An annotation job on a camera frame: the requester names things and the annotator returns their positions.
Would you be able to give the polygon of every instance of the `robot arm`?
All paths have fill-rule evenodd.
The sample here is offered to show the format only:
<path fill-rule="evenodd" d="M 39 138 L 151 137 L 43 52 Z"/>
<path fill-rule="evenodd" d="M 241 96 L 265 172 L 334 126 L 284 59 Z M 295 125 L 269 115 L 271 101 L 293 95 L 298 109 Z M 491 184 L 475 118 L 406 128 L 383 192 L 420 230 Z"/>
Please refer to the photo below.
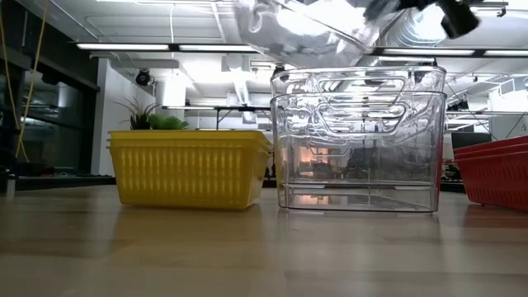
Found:
<path fill-rule="evenodd" d="M 380 6 L 388 5 L 390 2 L 391 0 L 371 2 L 365 10 L 365 18 L 367 20 L 377 18 L 374 12 L 379 11 Z M 483 2 L 483 0 L 465 0 L 460 2 L 457 0 L 399 0 L 396 12 L 412 7 L 422 10 L 431 4 L 436 4 L 445 13 L 441 23 L 445 33 L 449 38 L 455 39 L 470 33 L 479 26 L 480 20 L 469 9 L 469 4 L 479 2 Z"/>

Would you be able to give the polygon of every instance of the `security camera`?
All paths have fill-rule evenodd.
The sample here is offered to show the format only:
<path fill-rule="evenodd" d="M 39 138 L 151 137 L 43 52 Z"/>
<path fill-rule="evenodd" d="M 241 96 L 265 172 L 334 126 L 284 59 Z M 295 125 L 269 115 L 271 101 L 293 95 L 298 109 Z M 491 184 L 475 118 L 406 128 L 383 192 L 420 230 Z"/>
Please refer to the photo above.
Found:
<path fill-rule="evenodd" d="M 135 77 L 136 83 L 138 85 L 144 86 L 144 87 L 149 86 L 152 83 L 152 81 L 153 81 L 153 79 L 150 76 L 149 72 L 150 72 L 149 69 L 141 69 L 141 70 L 139 70 L 138 76 Z"/>
<path fill-rule="evenodd" d="M 281 73 L 281 72 L 283 72 L 283 71 L 285 71 L 285 70 L 286 70 L 286 68 L 284 67 L 283 64 L 277 64 L 277 65 L 275 65 L 275 70 L 273 70 L 273 74 L 272 74 L 272 76 L 275 76 L 275 74 L 277 74 L 277 73 Z M 280 80 L 281 80 L 283 83 L 285 83 L 288 79 L 290 79 L 290 76 L 289 76 L 289 75 L 283 75 L 283 76 L 280 77 Z"/>

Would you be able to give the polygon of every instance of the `ceiling light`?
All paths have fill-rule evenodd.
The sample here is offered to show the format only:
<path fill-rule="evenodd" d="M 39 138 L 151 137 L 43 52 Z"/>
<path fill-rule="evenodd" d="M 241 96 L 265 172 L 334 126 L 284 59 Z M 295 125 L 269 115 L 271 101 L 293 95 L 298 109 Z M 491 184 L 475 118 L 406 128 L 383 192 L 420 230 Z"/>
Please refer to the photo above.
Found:
<path fill-rule="evenodd" d="M 528 50 L 487 50 L 484 56 L 528 56 Z"/>
<path fill-rule="evenodd" d="M 116 43 L 94 43 L 94 44 L 77 44 L 81 50 L 169 50 L 168 45 L 149 45 L 149 44 L 116 44 Z"/>
<path fill-rule="evenodd" d="M 97 2 L 122 2 L 122 3 L 136 3 L 136 4 L 201 4 L 209 2 L 231 2 L 229 0 L 96 0 Z"/>
<path fill-rule="evenodd" d="M 210 111 L 213 106 L 164 106 L 165 109 L 186 110 L 186 111 Z"/>
<path fill-rule="evenodd" d="M 379 61 L 384 62 L 418 62 L 418 63 L 433 63 L 435 58 L 419 58 L 419 57 L 379 57 Z"/>
<path fill-rule="evenodd" d="M 383 54 L 401 54 L 401 55 L 423 55 L 423 56 L 450 56 L 450 55 L 467 55 L 474 53 L 473 49 L 385 49 Z"/>
<path fill-rule="evenodd" d="M 507 7 L 510 9 L 528 9 L 528 2 L 526 0 L 508 0 Z"/>
<path fill-rule="evenodd" d="M 230 53 L 256 53 L 249 45 L 179 45 L 178 48 L 182 52 L 230 52 Z"/>

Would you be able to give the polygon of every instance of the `stacked plastic bins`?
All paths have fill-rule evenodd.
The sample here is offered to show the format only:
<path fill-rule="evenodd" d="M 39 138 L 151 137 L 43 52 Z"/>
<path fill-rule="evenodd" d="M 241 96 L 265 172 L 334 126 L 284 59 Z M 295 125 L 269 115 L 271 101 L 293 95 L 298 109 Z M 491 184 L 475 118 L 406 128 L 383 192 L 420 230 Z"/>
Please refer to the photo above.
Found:
<path fill-rule="evenodd" d="M 385 67 L 274 76 L 280 206 L 437 211 L 445 75 L 442 68 Z"/>
<path fill-rule="evenodd" d="M 469 200 L 528 210 L 528 136 L 455 150 Z"/>
<path fill-rule="evenodd" d="M 258 131 L 110 132 L 122 204 L 245 209 L 260 196 L 270 142 Z"/>

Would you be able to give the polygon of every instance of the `yellow basket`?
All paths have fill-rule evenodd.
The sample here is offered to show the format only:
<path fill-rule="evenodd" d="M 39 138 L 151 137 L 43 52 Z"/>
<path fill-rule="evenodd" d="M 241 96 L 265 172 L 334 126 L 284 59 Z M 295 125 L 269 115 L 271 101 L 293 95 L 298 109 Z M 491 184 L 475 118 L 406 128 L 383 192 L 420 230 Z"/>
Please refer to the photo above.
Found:
<path fill-rule="evenodd" d="M 260 196 L 270 147 L 262 132 L 110 134 L 122 204 L 245 209 Z"/>

